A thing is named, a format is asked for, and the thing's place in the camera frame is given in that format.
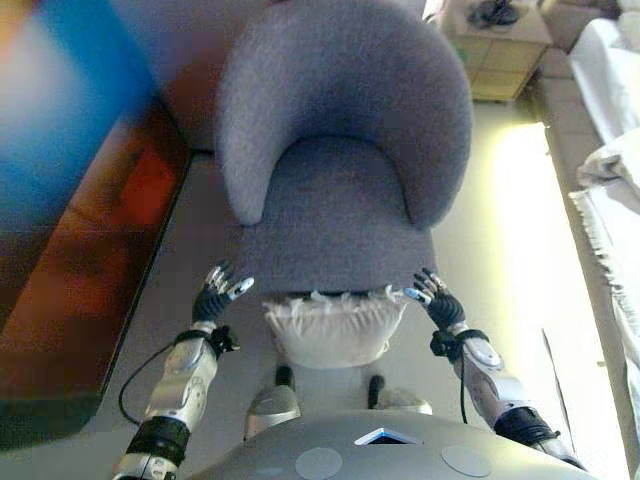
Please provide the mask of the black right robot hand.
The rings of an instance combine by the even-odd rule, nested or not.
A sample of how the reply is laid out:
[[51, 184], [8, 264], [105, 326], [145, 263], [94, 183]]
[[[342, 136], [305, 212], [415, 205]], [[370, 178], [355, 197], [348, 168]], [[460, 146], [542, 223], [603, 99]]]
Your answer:
[[404, 288], [403, 292], [421, 305], [439, 330], [447, 331], [466, 321], [461, 302], [431, 270], [422, 268], [414, 273], [412, 286]]

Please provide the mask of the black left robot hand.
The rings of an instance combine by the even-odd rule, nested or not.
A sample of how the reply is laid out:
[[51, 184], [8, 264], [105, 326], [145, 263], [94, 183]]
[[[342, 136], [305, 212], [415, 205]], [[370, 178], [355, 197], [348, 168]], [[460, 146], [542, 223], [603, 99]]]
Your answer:
[[206, 274], [202, 288], [193, 301], [192, 322], [215, 323], [226, 308], [246, 294], [254, 284], [253, 277], [235, 279], [228, 262], [216, 263]]

